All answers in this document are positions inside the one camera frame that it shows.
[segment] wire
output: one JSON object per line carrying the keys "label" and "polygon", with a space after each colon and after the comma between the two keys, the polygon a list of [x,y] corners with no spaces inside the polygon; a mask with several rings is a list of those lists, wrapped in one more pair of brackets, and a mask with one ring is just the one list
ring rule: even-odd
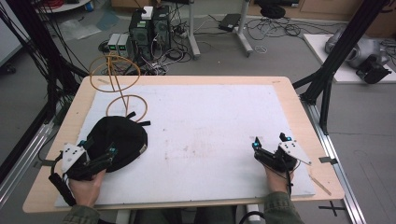
{"label": "wire", "polygon": [[[78,84],[75,85],[73,82],[71,82],[71,78],[69,77],[64,77],[63,75],[57,76],[59,80],[63,84],[69,84],[69,87],[71,89],[65,90],[65,86],[61,86],[60,84],[57,83],[56,79],[53,78],[53,76],[50,75],[50,73],[53,73],[54,71],[63,71],[64,69],[64,63],[59,60],[53,60],[51,62],[51,65],[49,65],[49,62],[44,58],[44,56],[41,54],[40,50],[37,49],[35,43],[33,41],[29,40],[30,38],[26,36],[26,34],[12,21],[12,19],[8,16],[4,6],[0,3],[0,17],[6,24],[6,26],[10,29],[10,31],[20,40],[21,44],[23,47],[27,50],[28,54],[31,56],[33,59],[38,71],[40,74],[47,80],[49,83],[49,87],[52,89],[51,92],[48,91],[48,93],[52,94],[52,98],[56,98],[56,100],[59,101],[61,106],[66,105],[67,102],[70,102],[72,100],[72,96],[70,94],[74,94],[75,91],[78,89]],[[32,27],[35,26],[41,26],[42,23],[33,23]],[[43,50],[49,50],[51,51],[52,49],[49,49],[47,46],[41,46]]]}
{"label": "wire", "polygon": [[153,50],[153,45],[154,45],[154,42],[157,42],[158,43],[158,40],[157,40],[157,38],[158,38],[158,35],[159,35],[160,33],[157,33],[155,36],[154,36],[154,38],[152,39],[152,41],[151,41],[151,47],[150,47],[150,53],[151,53],[151,56],[152,56],[152,58],[153,58],[153,60],[158,60],[158,59],[160,59],[162,56],[163,56],[163,46],[161,45],[161,44],[159,44],[159,46],[160,46],[160,56],[159,57],[155,57],[155,55],[154,55],[154,50]]}
{"label": "wire", "polygon": [[[247,33],[254,40],[263,40],[268,37],[294,36],[303,39],[300,34],[332,34],[331,31],[321,27],[345,26],[344,23],[338,22],[334,24],[319,24],[306,21],[292,21],[289,18],[282,18],[279,20],[272,20],[267,18],[256,19],[247,22]],[[318,30],[316,33],[308,31],[305,27],[310,27]],[[261,36],[254,36],[251,31],[258,29]]]}
{"label": "wire", "polygon": [[265,219],[264,213],[259,212],[259,211],[251,211],[251,212],[246,213],[246,214],[241,218],[241,220],[239,221],[239,224],[244,224],[244,222],[248,219],[248,217],[251,217],[251,216],[259,216],[259,217]]}
{"label": "wire", "polygon": [[101,51],[103,54],[109,53],[110,50],[109,50],[107,44],[108,44],[108,40],[102,41],[102,43],[100,43],[98,46],[98,50]]}
{"label": "wire", "polygon": [[43,147],[44,147],[46,144],[48,144],[48,143],[56,136],[56,134],[58,134],[58,132],[59,132],[59,130],[56,131],[56,133],[53,134],[52,137],[51,137],[50,139],[48,139],[48,140],[43,144],[43,146],[41,146],[41,148],[38,150],[38,152],[37,152],[37,158],[38,158],[39,161],[44,161],[43,159],[41,159],[41,156],[40,156],[41,150],[43,149]]}
{"label": "wire", "polygon": [[219,50],[219,51],[225,51],[225,52],[234,51],[234,50],[238,50],[238,49],[242,48],[242,47],[236,47],[236,48],[233,48],[233,49],[220,49],[220,48],[216,48],[215,46],[207,43],[206,41],[197,41],[197,44],[199,44],[199,43],[206,44],[206,45],[208,45],[210,47],[210,49],[207,52],[209,52],[212,48],[216,49],[216,50]]}
{"label": "wire", "polygon": [[208,21],[216,21],[216,20],[207,20],[207,21],[202,22],[202,24],[201,24],[200,26],[198,26],[198,28],[196,28],[196,29],[194,30],[194,33],[197,32],[199,29],[201,29],[201,27],[202,27],[203,25],[205,25],[205,23],[207,23]]}
{"label": "wire", "polygon": [[383,40],[380,45],[385,50],[392,63],[396,65],[396,41],[386,39]]}
{"label": "wire", "polygon": [[256,47],[254,47],[254,51],[256,51],[260,54],[264,54],[268,51],[268,49],[265,46],[256,46]]}
{"label": "wire", "polygon": [[140,4],[139,4],[136,0],[134,0],[134,1],[136,2],[136,4],[137,4],[139,7],[141,7]]}
{"label": "wire", "polygon": [[216,20],[216,18],[214,18],[213,16],[211,16],[211,15],[207,15],[207,16],[210,17],[210,18],[212,18],[214,21],[216,21],[216,22],[218,22],[218,23],[221,23],[221,21]]}

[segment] metal frame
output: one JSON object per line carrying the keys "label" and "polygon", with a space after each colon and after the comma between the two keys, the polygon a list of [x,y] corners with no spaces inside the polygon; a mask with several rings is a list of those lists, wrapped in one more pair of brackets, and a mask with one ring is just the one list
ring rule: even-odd
{"label": "metal frame", "polygon": [[306,92],[301,95],[301,100],[308,102],[310,105],[314,105],[323,92],[319,125],[325,134],[328,134],[327,118],[329,115],[332,79],[334,78],[335,72],[344,62],[349,52],[356,46],[386,3],[387,0],[363,1],[319,70],[293,83],[294,89],[297,89],[311,82]]}
{"label": "metal frame", "polygon": [[0,209],[6,203],[8,197],[20,183],[23,175],[30,167],[32,161],[35,159],[40,148],[47,141],[52,128],[53,119],[48,124],[42,124],[38,131],[35,133],[29,146],[24,150],[23,154],[19,157],[18,161],[9,171],[7,177],[0,185]]}
{"label": "metal frame", "polygon": [[329,156],[331,159],[336,159],[338,161],[338,163],[334,164],[332,167],[334,168],[338,180],[340,181],[340,184],[346,194],[343,202],[346,206],[346,210],[349,214],[351,222],[354,224],[366,223],[361,208],[359,207],[358,201],[356,200],[355,194],[353,193],[352,187],[350,187],[349,185],[343,166],[341,165],[340,160],[338,160],[337,153],[334,146],[332,145],[332,140],[330,139],[329,135],[323,132],[319,125],[320,113],[318,112],[318,108],[315,105],[309,105],[306,102],[302,102],[302,104],[306,111],[306,114],[311,119],[311,123],[318,135],[320,143],[325,149],[327,156]]}

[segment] cable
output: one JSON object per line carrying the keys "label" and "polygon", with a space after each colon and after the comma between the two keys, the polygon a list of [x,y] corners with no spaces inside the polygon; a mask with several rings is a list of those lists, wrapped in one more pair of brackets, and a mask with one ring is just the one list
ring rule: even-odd
{"label": "cable", "polygon": [[221,23],[221,21],[216,20],[216,18],[214,18],[213,16],[211,16],[211,15],[207,15],[207,16],[210,17],[210,18],[212,18],[214,21],[216,21],[216,22],[218,22],[218,23]]}
{"label": "cable", "polygon": [[153,60],[158,60],[158,59],[160,59],[163,56],[163,46],[161,44],[160,44],[160,56],[158,58],[155,57],[154,50],[153,50],[154,42],[158,43],[157,37],[158,37],[159,34],[160,33],[157,33],[154,36],[154,38],[152,39],[152,41],[151,41],[150,53],[151,53],[151,56],[152,56]]}
{"label": "cable", "polygon": [[136,2],[136,4],[137,4],[139,7],[141,7],[140,4],[139,4],[136,0],[134,0],[134,1]]}
{"label": "cable", "polygon": [[43,147],[44,147],[46,144],[48,144],[48,143],[56,136],[56,134],[58,134],[58,132],[59,132],[59,130],[56,131],[56,133],[53,134],[52,137],[51,137],[50,139],[48,139],[48,140],[43,144],[43,146],[41,146],[41,148],[38,150],[38,152],[37,152],[37,158],[38,158],[39,161],[44,161],[43,159],[41,159],[41,156],[40,156],[41,150],[43,149]]}
{"label": "cable", "polygon": [[268,49],[265,46],[256,46],[254,47],[254,51],[260,54],[264,54],[268,51]]}
{"label": "cable", "polygon": [[109,53],[110,49],[108,48],[108,40],[102,41],[102,43],[99,44],[98,50],[101,51],[103,54]]}
{"label": "cable", "polygon": [[[24,32],[22,32],[21,29],[7,15],[7,12],[4,9],[4,6],[1,5],[0,8],[1,8],[1,10],[0,10],[1,11],[1,13],[0,13],[1,19],[5,22],[5,24],[10,29],[10,31],[20,40],[23,47],[27,50],[27,52],[33,59],[38,71],[49,83],[49,89],[52,89],[51,93],[49,92],[51,94],[51,96],[49,96],[49,97],[52,97],[53,99],[56,98],[61,103],[61,105],[65,105],[64,102],[67,102],[70,100],[70,98],[67,96],[67,94],[70,94],[71,92],[76,91],[78,86],[74,86],[74,87],[71,86],[72,91],[71,92],[69,91],[69,93],[65,93],[65,91],[64,91],[65,86],[63,86],[63,87],[60,86],[56,82],[56,80],[51,77],[50,72],[54,71],[54,69],[57,69],[58,67],[61,67],[62,62],[57,61],[56,63],[52,63],[51,68],[50,68],[49,62],[44,58],[44,56],[41,54],[41,52],[36,48],[35,44],[33,44],[33,42],[31,40],[25,41],[25,40],[29,39],[29,37],[27,37],[24,34]],[[30,15],[29,13],[30,12],[26,12],[26,13],[23,13],[22,15],[26,14],[26,17],[28,17]],[[41,26],[41,25],[42,25],[41,23],[40,24],[33,23],[31,28],[34,28],[36,26]],[[43,35],[43,39],[48,38],[47,36],[45,36],[46,34],[42,34],[42,35]],[[43,47],[42,49],[50,50],[50,49],[46,49],[46,48],[48,48],[47,46],[41,46],[41,47]],[[62,81],[63,84],[74,85],[72,82],[69,81],[69,79],[67,79],[67,78],[64,79],[62,75],[59,75],[58,78]]]}
{"label": "cable", "polygon": [[216,50],[219,50],[219,51],[225,51],[225,52],[234,51],[234,50],[242,48],[242,47],[236,47],[236,48],[233,48],[233,49],[220,49],[220,48],[216,48],[215,46],[207,43],[206,41],[197,41],[197,44],[199,44],[199,43],[206,44],[206,45],[208,45],[210,47],[210,49],[208,51],[206,51],[206,52],[209,52],[212,48],[216,49]]}
{"label": "cable", "polygon": [[380,45],[384,48],[392,63],[396,65],[396,41],[386,39]]}
{"label": "cable", "polygon": [[251,211],[251,212],[246,213],[246,214],[241,218],[241,220],[239,221],[239,224],[244,224],[244,222],[245,222],[249,217],[251,217],[251,216],[259,216],[259,217],[261,217],[262,219],[265,219],[264,213],[259,212],[259,211]]}
{"label": "cable", "polygon": [[281,160],[282,160],[282,163],[283,163],[283,165],[285,166],[285,169],[286,169],[286,180],[288,181],[288,184],[287,184],[287,186],[288,186],[288,194],[289,194],[289,197],[291,197],[291,187],[293,186],[293,184],[291,183],[291,178],[290,178],[290,171],[289,171],[289,169],[288,169],[288,166],[286,165],[286,163],[285,163],[285,161],[283,160],[283,158],[280,158]]}
{"label": "cable", "polygon": [[[256,21],[258,21],[258,23],[256,25],[252,26],[252,24]],[[316,24],[313,22],[292,21],[289,18],[282,18],[279,20],[261,18],[261,19],[256,19],[256,20],[247,22],[247,33],[254,40],[263,40],[266,36],[268,36],[268,37],[295,36],[295,37],[302,39],[300,37],[300,34],[302,34],[303,31],[304,31],[304,33],[308,33],[308,34],[332,34],[332,32],[330,32],[326,29],[323,29],[320,26],[332,27],[332,26],[337,26],[337,25],[345,26],[345,24],[341,23],[341,22],[334,23],[334,24]],[[308,31],[307,29],[305,29],[303,26],[315,28],[315,29],[319,30],[319,32],[312,33],[310,31]],[[268,27],[266,32],[263,31],[264,27]],[[251,33],[251,31],[254,29],[258,29],[259,31],[261,31],[262,36],[261,37],[254,36]],[[283,31],[283,34],[270,35],[270,34],[276,34],[276,33],[278,33],[278,31]]]}
{"label": "cable", "polygon": [[200,26],[198,26],[198,28],[196,28],[196,29],[194,30],[194,33],[197,32],[199,29],[201,29],[201,27],[202,27],[205,23],[207,23],[208,21],[216,21],[216,20],[207,20],[207,21],[202,22],[202,24],[201,24]]}

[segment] electronic equipment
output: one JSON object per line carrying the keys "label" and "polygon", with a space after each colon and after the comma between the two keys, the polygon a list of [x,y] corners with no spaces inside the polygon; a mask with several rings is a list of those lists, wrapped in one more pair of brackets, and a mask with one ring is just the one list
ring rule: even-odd
{"label": "electronic equipment", "polygon": [[259,138],[256,137],[254,143],[252,143],[254,158],[261,164],[280,173],[292,171],[297,160],[308,165],[312,163],[296,141],[292,141],[292,139],[287,137],[284,133],[281,133],[279,138],[282,142],[279,143],[277,150],[272,153],[263,149]]}
{"label": "electronic equipment", "polygon": [[152,21],[143,20],[141,11],[136,11],[132,15],[129,35],[132,40],[135,59],[138,62],[143,61],[141,57],[145,60],[152,60],[151,43],[154,38]]}
{"label": "electronic equipment", "polygon": [[[340,28],[325,44],[326,53],[330,53],[341,38],[344,28]],[[375,84],[391,72],[384,68],[390,57],[381,48],[376,39],[362,37],[352,51],[346,56],[346,63],[357,69],[356,75],[367,84]]]}
{"label": "electronic equipment", "polygon": [[241,19],[241,14],[227,14],[219,24],[219,29],[231,32]]}
{"label": "electronic equipment", "polygon": [[157,7],[152,17],[157,47],[161,50],[171,48],[169,6]]}
{"label": "electronic equipment", "polygon": [[152,18],[153,7],[143,7],[142,20],[149,21]]}
{"label": "electronic equipment", "polygon": [[119,55],[117,50],[117,43],[119,42],[121,34],[113,34],[111,35],[110,39],[108,40],[108,49],[110,50],[110,54]]}
{"label": "electronic equipment", "polygon": [[[143,126],[149,122],[136,123],[128,117],[103,117],[87,135],[87,140],[77,146],[64,144],[64,150],[50,163],[49,181],[70,205],[76,200],[66,184],[66,179],[92,180],[106,169],[111,173],[128,165],[146,151],[148,135]],[[56,163],[63,160],[63,177],[55,173]]]}
{"label": "electronic equipment", "polygon": [[122,34],[120,36],[119,42],[117,43],[117,50],[121,57],[129,58],[129,56],[131,56],[132,45],[128,35]]}

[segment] floor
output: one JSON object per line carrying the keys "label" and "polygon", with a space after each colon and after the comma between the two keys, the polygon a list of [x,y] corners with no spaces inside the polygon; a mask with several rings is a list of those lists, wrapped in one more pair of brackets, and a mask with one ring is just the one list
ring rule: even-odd
{"label": "floor", "polygon": [[[70,39],[67,45],[85,66],[103,55],[99,44],[110,34],[128,31],[129,14],[115,13],[104,3],[94,12],[83,8],[56,15],[59,22],[71,19],[81,20],[83,26],[96,25],[102,32],[80,40]],[[195,21],[195,28],[203,24],[196,33],[218,33],[217,24],[201,17]],[[249,24],[253,27],[258,21]],[[335,32],[344,23],[311,21],[316,26]],[[320,33],[312,26],[301,26],[302,32]],[[254,38],[262,38],[262,32],[250,30]],[[282,35],[281,30],[269,35]],[[265,37],[254,40],[247,35],[248,42],[257,51],[250,57],[235,35],[197,35],[202,56],[198,60],[169,65],[167,76],[284,76],[291,82],[300,80],[317,71],[320,63],[305,42],[294,36]],[[26,52],[21,50],[10,62],[17,68],[15,74],[0,75],[0,162],[17,144],[24,131],[46,103],[46,82],[38,73]],[[297,93],[303,93],[302,87]],[[349,183],[355,193],[367,223],[396,223],[396,168],[394,141],[396,140],[396,85],[332,85],[332,99],[329,111],[329,133],[337,150]],[[43,148],[45,156],[49,146]],[[25,214],[21,207],[38,169],[34,161],[6,203],[0,210],[0,223],[60,223],[65,213]],[[335,207],[344,207],[342,202],[333,202]],[[305,223],[350,223],[344,210],[319,209],[331,206],[330,202],[296,203]],[[191,213],[184,212],[185,223],[191,223]],[[102,218],[115,221],[115,212],[102,212]]]}

